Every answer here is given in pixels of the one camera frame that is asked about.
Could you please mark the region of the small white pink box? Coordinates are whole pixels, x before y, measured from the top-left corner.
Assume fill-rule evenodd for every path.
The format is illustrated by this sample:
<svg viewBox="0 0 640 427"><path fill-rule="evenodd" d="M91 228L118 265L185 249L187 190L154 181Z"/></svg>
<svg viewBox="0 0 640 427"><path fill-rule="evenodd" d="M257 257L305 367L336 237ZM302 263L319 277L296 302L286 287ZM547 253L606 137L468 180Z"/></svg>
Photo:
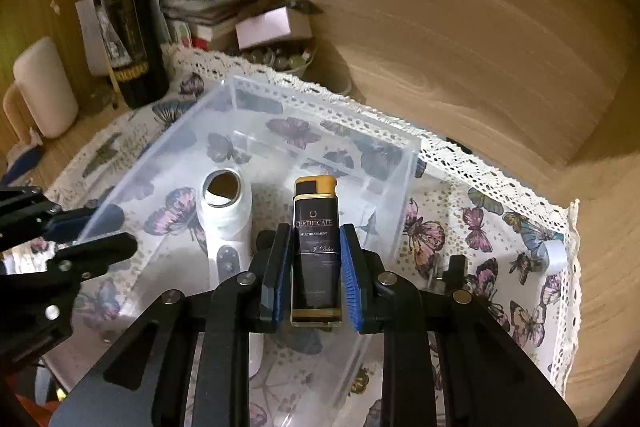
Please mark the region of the small white pink box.
<svg viewBox="0 0 640 427"><path fill-rule="evenodd" d="M309 17L287 6L242 20L235 25L235 33L241 50L312 37Z"/></svg>

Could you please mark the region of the white handheld massager device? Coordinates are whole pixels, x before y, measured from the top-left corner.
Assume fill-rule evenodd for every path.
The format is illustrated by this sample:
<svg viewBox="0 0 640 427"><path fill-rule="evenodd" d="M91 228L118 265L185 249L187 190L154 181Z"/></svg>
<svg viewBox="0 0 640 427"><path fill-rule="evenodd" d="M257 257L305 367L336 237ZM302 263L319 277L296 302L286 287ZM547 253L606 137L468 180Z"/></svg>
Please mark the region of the white handheld massager device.
<svg viewBox="0 0 640 427"><path fill-rule="evenodd" d="M252 189L239 167L209 173L198 193L198 221L205 234L210 289L233 279L252 261Z"/></svg>

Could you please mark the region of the small white cap bottle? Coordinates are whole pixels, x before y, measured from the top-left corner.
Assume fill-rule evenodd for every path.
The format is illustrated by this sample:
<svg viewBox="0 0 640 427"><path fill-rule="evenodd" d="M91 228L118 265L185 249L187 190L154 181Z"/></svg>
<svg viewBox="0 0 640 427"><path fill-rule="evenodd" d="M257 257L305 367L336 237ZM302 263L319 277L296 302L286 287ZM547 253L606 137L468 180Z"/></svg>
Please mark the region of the small white cap bottle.
<svg viewBox="0 0 640 427"><path fill-rule="evenodd" d="M567 253L563 242L559 239L543 241L537 253L541 260L542 272L548 275L559 274L567 267Z"/></svg>

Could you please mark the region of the cream ceramic mug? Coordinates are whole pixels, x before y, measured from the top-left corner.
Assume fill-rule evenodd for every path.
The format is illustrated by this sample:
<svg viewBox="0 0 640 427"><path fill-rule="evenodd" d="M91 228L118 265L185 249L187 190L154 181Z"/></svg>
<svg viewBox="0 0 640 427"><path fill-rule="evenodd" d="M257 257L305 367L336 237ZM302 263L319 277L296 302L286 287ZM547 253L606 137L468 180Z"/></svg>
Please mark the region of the cream ceramic mug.
<svg viewBox="0 0 640 427"><path fill-rule="evenodd" d="M17 57L13 76L2 109L21 142L32 142L32 131L56 139L73 126L79 105L50 37L39 39Z"/></svg>

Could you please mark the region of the clear plastic organizer bin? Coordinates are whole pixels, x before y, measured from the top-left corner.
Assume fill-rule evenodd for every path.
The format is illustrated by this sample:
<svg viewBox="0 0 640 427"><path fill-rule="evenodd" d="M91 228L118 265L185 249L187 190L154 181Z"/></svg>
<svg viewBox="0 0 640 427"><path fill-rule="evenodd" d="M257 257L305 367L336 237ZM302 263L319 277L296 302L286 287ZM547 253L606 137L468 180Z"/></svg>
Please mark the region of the clear plastic organizer bin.
<svg viewBox="0 0 640 427"><path fill-rule="evenodd" d="M229 76L201 98L154 105L169 127L138 156L99 208L125 213L117 231L138 250L82 285L72 338L47 358L66 388L77 385L111 343L163 291L209 291L198 193L218 167L239 167L252 189L252 254L258 232L292 217L294 182L330 174L342 222L363 247L395 258L419 139L316 96Z"/></svg>

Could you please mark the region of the butterfly print lace cloth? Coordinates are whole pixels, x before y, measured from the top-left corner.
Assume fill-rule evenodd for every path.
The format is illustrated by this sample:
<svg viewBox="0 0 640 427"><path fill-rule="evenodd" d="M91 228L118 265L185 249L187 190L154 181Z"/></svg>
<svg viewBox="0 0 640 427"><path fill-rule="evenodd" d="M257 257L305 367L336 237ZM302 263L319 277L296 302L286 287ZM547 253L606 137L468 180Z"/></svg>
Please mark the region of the butterfly print lace cloth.
<svg viewBox="0 0 640 427"><path fill-rule="evenodd" d="M201 98L215 83L242 76L322 98L341 108L416 136L418 160L404 208L390 271L421 289L432 290L436 271L452 255L469 259L473 295L511 336L562 397L577 348L579 239L575 208L561 208L527 190L461 147L350 98L282 72L220 52L163 48L171 79L162 101L119 117L98 133L50 188L64 208L84 202L101 205L113 185L168 127L154 120L154 105ZM538 248L563 242L568 263L556 275L542 272Z"/></svg>

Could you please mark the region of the dark wine bottle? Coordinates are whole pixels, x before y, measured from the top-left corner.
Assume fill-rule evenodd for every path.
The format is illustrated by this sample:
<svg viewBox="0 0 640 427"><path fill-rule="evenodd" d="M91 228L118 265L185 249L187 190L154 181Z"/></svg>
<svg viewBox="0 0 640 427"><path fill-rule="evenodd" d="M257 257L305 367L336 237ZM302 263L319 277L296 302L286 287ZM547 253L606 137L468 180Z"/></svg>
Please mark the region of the dark wine bottle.
<svg viewBox="0 0 640 427"><path fill-rule="evenodd" d="M169 82L151 0L100 0L100 5L110 30L108 61L125 102L136 109L160 100Z"/></svg>

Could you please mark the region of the white note paper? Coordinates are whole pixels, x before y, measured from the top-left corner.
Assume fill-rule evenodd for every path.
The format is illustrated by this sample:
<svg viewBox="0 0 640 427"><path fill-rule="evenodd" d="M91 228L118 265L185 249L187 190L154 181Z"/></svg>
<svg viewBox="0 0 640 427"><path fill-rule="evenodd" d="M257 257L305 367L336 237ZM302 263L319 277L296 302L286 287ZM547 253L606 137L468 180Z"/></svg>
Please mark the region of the white note paper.
<svg viewBox="0 0 640 427"><path fill-rule="evenodd" d="M89 72L93 77L107 77L111 72L110 63L93 0L78 0L75 8Z"/></svg>

